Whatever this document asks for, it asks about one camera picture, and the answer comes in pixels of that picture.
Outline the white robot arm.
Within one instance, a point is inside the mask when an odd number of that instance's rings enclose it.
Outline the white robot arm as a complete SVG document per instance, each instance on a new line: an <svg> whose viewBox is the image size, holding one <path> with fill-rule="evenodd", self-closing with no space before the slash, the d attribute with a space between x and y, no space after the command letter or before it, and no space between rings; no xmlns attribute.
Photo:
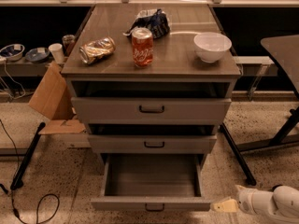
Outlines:
<svg viewBox="0 0 299 224"><path fill-rule="evenodd" d="M210 204L212 211L268 217L275 224L299 224L299 190L289 186L274 186L271 191L246 188L240 185L236 198L225 198Z"/></svg>

